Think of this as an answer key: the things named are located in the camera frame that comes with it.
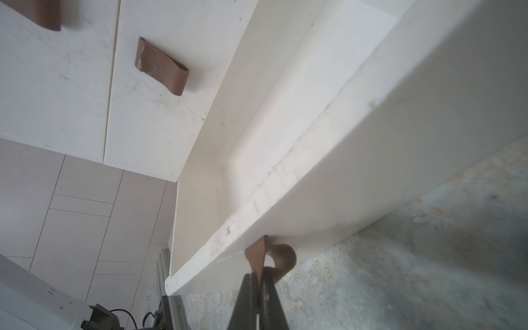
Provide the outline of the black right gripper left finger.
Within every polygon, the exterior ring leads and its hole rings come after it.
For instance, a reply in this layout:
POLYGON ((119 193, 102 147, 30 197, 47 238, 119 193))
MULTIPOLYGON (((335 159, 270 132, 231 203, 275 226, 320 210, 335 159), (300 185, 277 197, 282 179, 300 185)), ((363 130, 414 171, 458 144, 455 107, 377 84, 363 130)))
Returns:
POLYGON ((249 273, 243 277, 227 330, 258 329, 257 303, 257 275, 249 273))

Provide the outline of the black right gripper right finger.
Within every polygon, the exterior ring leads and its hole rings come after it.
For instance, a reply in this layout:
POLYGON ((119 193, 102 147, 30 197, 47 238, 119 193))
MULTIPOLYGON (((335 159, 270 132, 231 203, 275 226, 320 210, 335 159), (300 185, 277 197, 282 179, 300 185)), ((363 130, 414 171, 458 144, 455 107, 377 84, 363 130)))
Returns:
POLYGON ((264 268, 258 325, 262 330, 290 330, 272 275, 271 268, 264 268))

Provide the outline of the white bottom drawer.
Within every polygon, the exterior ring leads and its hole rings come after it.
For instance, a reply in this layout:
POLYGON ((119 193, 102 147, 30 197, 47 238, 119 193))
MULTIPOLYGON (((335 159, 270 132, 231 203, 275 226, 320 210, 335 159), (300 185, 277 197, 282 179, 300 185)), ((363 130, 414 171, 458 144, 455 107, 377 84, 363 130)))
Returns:
POLYGON ((179 183, 165 290, 236 290, 263 236, 304 261, 526 133, 527 2, 418 1, 269 170, 245 144, 230 216, 179 183))

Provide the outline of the white drawer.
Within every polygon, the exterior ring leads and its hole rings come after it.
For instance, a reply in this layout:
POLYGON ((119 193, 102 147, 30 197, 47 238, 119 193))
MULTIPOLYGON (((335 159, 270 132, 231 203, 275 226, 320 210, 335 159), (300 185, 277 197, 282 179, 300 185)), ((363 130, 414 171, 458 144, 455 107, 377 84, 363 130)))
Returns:
POLYGON ((269 170, 245 144, 230 216, 179 183, 165 290, 236 290, 263 236, 304 261, 526 133, 527 2, 418 1, 269 170))
POLYGON ((106 165, 178 180, 256 6, 255 1, 121 2, 106 165), (189 69, 181 95, 136 67, 140 40, 189 69))
POLYGON ((1 137, 102 162, 118 1, 62 1, 61 29, 1 6, 1 137))

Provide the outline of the white top drawer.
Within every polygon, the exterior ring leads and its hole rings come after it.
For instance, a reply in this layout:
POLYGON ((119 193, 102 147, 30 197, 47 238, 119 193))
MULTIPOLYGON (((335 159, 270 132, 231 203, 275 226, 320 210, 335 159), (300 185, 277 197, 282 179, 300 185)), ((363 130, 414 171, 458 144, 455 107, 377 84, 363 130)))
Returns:
POLYGON ((118 1, 62 1, 61 29, 1 6, 1 137, 102 162, 118 1))

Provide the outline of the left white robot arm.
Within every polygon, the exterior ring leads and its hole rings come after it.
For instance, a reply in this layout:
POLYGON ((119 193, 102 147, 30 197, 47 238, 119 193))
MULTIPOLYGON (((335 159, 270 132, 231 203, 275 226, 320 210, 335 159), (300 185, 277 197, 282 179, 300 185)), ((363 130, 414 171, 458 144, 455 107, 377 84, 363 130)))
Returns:
POLYGON ((99 304, 76 300, 1 256, 2 329, 122 329, 99 304))

